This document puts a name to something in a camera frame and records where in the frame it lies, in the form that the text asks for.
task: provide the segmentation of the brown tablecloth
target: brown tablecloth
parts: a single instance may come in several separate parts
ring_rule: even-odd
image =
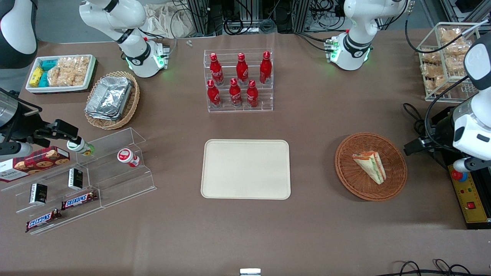
[[[427,31],[411,36],[420,41]],[[398,271],[401,260],[434,268],[433,258],[490,273],[490,232],[463,230],[448,173],[429,156],[406,157],[406,187],[387,202],[358,199],[335,173],[334,152],[347,135],[375,132],[401,150],[416,138],[402,103],[421,111],[428,103],[403,32],[377,34],[369,60],[354,72],[327,64],[321,51],[294,35],[224,35],[192,44],[180,40],[168,70],[138,79],[141,98],[127,125],[148,140],[145,164],[158,189],[41,236],[24,233],[14,197],[0,194],[2,275],[219,276],[259,267],[266,276],[366,276]],[[262,47],[274,49],[274,111],[208,114],[203,51]],[[128,70],[116,43],[39,50],[72,54],[97,57],[96,79]],[[86,140],[111,133],[85,119],[86,93],[21,96],[44,108],[44,120],[62,118]],[[212,138],[286,140],[290,198],[203,198],[203,149]],[[246,168],[239,171],[247,177]]]

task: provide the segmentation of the sandwich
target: sandwich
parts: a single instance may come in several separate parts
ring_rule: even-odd
[[[377,184],[382,184],[387,175],[383,169],[379,153],[376,151],[365,151],[361,154],[353,154],[353,160],[373,179]]]

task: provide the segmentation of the cookie box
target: cookie box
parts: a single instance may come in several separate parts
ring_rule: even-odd
[[[40,56],[34,60],[34,63],[31,68],[31,72],[29,73],[28,80],[31,79],[32,74],[35,69],[41,65],[44,60],[58,60],[61,57],[76,57],[79,55],[54,55],[54,56]],[[96,58],[93,55],[83,55],[89,56],[90,62],[87,69],[87,73],[85,74],[85,79],[83,81],[83,85],[77,86],[51,86],[51,87],[32,87],[29,84],[29,81],[26,82],[26,90],[31,92],[32,94],[61,94],[61,93],[74,93],[74,92],[85,92],[85,90],[89,87],[90,82],[92,80],[92,75],[94,72],[94,67],[96,64]]]
[[[67,151],[55,146],[43,148],[27,157],[0,162],[0,181],[14,181],[68,162],[70,154]]]

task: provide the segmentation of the emergency stop button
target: emergency stop button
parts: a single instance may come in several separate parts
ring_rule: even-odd
[[[474,204],[474,202],[468,202],[467,209],[476,209],[476,204]]]
[[[456,170],[453,170],[450,175],[452,176],[452,179],[454,180],[457,180],[459,182],[464,182],[465,180],[467,180],[467,173],[464,172],[459,172],[459,171],[456,171]]]

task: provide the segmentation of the brown wicker basket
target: brown wicker basket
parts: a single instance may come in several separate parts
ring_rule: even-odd
[[[353,154],[377,151],[387,179],[380,185],[353,160]],[[336,151],[336,172],[343,185],[356,196],[370,201],[384,201],[402,191],[408,178],[406,161],[388,139],[368,132],[356,133],[344,139]]]
[[[136,82],[135,78],[127,72],[121,72],[121,71],[112,72],[105,75],[105,77],[125,77],[131,80],[133,83],[133,86],[131,87],[131,91],[130,91],[130,96],[128,97],[128,101],[126,103],[126,107],[124,108],[121,119],[117,121],[101,120],[101,119],[92,118],[89,115],[85,114],[85,117],[87,118],[87,120],[91,125],[106,130],[113,130],[126,125],[135,114],[136,106],[138,105],[138,100],[140,99],[140,88],[138,87],[138,83]],[[87,102],[90,101],[90,98],[94,94],[95,87],[99,84],[101,80],[102,78],[100,78],[92,87]]]

